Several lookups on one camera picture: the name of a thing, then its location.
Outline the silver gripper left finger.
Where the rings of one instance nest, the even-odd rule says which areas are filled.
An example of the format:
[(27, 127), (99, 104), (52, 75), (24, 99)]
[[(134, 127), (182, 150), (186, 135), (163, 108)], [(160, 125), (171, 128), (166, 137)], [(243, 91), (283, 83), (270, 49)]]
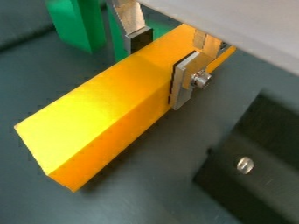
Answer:
[(136, 0), (110, 0), (116, 23), (120, 26), (128, 54), (154, 42), (154, 29), (146, 24), (140, 3)]

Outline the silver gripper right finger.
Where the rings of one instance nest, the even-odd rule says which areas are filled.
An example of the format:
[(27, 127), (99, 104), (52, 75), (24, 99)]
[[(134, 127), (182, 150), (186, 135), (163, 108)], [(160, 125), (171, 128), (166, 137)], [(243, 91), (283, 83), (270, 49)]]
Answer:
[(168, 103), (178, 110), (192, 97), (195, 88), (205, 89), (211, 82), (209, 64), (221, 57), (225, 46), (209, 33), (197, 30), (192, 39), (194, 50), (172, 67)]

